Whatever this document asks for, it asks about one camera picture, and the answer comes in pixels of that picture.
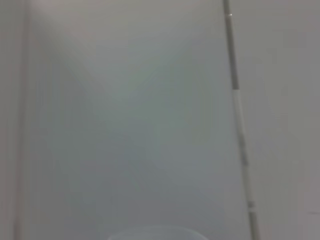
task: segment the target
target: white wall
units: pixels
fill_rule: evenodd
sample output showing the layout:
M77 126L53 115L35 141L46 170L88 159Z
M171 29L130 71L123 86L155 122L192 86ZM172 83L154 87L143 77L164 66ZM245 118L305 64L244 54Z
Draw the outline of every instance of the white wall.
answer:
M320 2L232 0L262 240L320 231Z
M14 221L18 101L24 1L0 1L0 239L11 240Z
M23 239L250 239L221 1L34 8Z

